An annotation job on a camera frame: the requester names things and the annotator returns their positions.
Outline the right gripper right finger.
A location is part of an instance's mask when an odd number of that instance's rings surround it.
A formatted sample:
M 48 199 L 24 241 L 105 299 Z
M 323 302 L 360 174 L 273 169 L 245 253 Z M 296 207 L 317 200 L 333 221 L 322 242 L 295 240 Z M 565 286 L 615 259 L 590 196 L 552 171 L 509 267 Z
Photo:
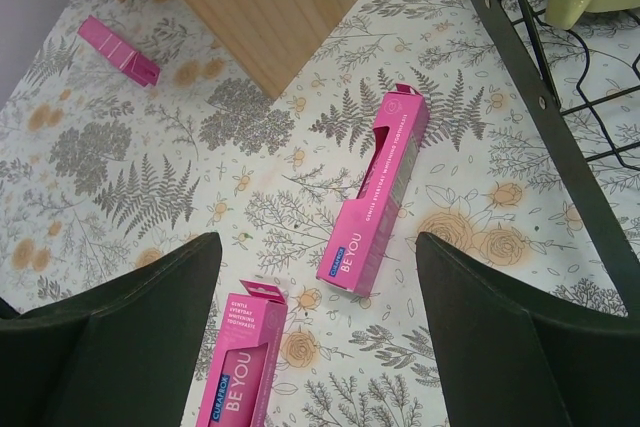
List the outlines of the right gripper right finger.
M 432 233 L 416 262 L 452 425 L 638 425 L 638 316 L 553 296 Z

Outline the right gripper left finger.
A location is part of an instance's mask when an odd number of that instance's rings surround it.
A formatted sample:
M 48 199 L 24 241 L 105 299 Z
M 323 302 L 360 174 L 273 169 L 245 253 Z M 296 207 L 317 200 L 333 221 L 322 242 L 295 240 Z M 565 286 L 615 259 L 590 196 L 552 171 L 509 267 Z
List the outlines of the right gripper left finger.
M 2 425 L 179 425 L 221 259 L 209 232 L 26 313 L 3 302 Z

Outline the pink toothpaste box front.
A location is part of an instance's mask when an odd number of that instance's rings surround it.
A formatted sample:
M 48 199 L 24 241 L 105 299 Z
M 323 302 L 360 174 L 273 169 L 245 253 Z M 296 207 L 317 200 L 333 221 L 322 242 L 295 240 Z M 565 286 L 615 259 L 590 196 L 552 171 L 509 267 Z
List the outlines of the pink toothpaste box front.
M 280 289 L 241 282 L 227 298 L 196 424 L 262 426 L 287 316 Z

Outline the pink toothpaste box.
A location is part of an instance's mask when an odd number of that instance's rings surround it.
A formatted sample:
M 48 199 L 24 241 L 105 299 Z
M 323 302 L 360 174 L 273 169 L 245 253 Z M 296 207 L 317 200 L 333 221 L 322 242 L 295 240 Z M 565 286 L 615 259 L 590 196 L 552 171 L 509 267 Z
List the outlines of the pink toothpaste box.
M 429 118 L 424 96 L 407 84 L 383 96 L 374 155 L 357 196 L 342 203 L 317 279 L 358 296 L 371 293 Z
M 227 298 L 196 424 L 262 426 L 287 316 L 280 289 L 241 282 Z

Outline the floral table mat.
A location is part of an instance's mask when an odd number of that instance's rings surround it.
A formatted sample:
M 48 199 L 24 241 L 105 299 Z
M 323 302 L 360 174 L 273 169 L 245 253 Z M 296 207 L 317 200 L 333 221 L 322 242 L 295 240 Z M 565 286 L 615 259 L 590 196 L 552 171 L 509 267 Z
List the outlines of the floral table mat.
M 78 34 L 94 16 L 161 69 L 142 87 Z M 375 286 L 316 279 L 396 83 L 431 122 Z M 276 100 L 181 0 L 70 0 L 1 111 L 1 294 L 27 311 L 215 230 L 223 260 L 183 424 L 228 294 L 288 299 L 270 426 L 446 426 L 415 267 L 431 232 L 614 315 L 625 307 L 470 0 L 359 0 Z

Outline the pink toothpaste box centre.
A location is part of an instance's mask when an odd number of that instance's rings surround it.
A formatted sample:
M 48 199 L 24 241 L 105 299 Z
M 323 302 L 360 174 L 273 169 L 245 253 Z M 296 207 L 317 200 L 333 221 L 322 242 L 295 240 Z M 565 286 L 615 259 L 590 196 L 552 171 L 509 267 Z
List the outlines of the pink toothpaste box centre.
M 371 293 L 429 118 L 424 96 L 407 84 L 383 96 L 374 155 L 357 196 L 342 203 L 317 279 L 358 296 Z

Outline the magenta toothpaste box far left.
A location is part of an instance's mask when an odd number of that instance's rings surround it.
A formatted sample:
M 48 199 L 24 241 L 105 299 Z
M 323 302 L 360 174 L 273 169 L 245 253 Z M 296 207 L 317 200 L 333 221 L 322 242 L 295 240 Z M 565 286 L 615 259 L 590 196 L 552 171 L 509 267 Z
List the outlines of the magenta toothpaste box far left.
M 156 86 L 161 69 L 99 19 L 89 16 L 78 34 L 118 71 L 142 87 Z

